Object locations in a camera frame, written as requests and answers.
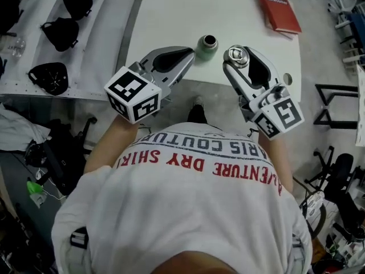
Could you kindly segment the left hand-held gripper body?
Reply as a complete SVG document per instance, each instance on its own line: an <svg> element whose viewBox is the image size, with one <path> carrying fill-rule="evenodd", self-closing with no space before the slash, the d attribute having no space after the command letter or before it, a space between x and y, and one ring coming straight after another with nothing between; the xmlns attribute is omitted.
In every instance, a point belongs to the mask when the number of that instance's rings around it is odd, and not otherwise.
<svg viewBox="0 0 365 274"><path fill-rule="evenodd" d="M123 66L104 86L114 110L135 124L157 114L171 101L173 67L166 63L135 62Z"/></svg>

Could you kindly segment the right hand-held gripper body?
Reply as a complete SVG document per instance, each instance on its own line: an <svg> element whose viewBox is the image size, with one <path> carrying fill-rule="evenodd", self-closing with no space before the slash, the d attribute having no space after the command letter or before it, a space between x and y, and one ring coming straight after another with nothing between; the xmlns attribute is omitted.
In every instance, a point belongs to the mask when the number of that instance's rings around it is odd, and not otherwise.
<svg viewBox="0 0 365 274"><path fill-rule="evenodd" d="M240 92L244 119L254 123L270 140L304 122L298 102L291 97L286 85L277 80L269 88L260 89L243 81Z"/></svg>

